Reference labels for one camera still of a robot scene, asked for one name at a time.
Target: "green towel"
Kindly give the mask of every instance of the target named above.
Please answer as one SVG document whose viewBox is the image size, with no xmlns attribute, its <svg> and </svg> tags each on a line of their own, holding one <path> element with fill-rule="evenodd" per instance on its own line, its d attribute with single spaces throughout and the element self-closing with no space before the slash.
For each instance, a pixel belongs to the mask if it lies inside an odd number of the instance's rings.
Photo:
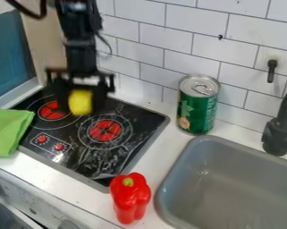
<svg viewBox="0 0 287 229">
<path fill-rule="evenodd" d="M 0 157 L 8 157 L 17 149 L 33 117 L 30 111 L 0 110 Z"/>
</svg>

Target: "sink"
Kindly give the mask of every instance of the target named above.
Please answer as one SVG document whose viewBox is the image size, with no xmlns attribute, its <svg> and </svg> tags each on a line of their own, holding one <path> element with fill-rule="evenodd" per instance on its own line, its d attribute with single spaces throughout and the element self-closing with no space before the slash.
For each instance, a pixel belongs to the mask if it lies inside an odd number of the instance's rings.
<svg viewBox="0 0 287 229">
<path fill-rule="evenodd" d="M 287 229 L 287 161 L 214 136 L 186 146 L 155 196 L 181 229 Z"/>
</svg>

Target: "green can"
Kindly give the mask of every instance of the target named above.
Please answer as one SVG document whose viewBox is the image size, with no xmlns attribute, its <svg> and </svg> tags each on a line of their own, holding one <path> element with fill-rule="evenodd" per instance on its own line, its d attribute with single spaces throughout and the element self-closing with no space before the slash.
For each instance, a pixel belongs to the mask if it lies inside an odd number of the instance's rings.
<svg viewBox="0 0 287 229">
<path fill-rule="evenodd" d="M 219 82 L 205 75 L 190 75 L 180 82 L 177 125 L 189 134 L 204 134 L 215 125 Z"/>
</svg>

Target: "can lid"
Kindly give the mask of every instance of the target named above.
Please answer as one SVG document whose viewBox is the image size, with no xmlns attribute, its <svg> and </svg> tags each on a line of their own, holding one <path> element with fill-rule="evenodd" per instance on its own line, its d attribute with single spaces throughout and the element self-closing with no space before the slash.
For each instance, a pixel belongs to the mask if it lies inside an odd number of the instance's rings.
<svg viewBox="0 0 287 229">
<path fill-rule="evenodd" d="M 205 75 L 191 75 L 181 80 L 180 89 L 192 97 L 210 97 L 218 93 L 217 80 Z"/>
</svg>

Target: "red bell pepper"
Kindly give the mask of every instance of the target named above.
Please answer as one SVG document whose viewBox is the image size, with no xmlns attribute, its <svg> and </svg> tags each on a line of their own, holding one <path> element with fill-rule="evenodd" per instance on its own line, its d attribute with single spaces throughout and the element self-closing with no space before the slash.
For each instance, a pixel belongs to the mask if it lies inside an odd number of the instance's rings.
<svg viewBox="0 0 287 229">
<path fill-rule="evenodd" d="M 110 183 L 110 192 L 115 214 L 121 224 L 131 224 L 144 216 L 151 190 L 143 175 L 131 173 L 116 176 Z"/>
</svg>

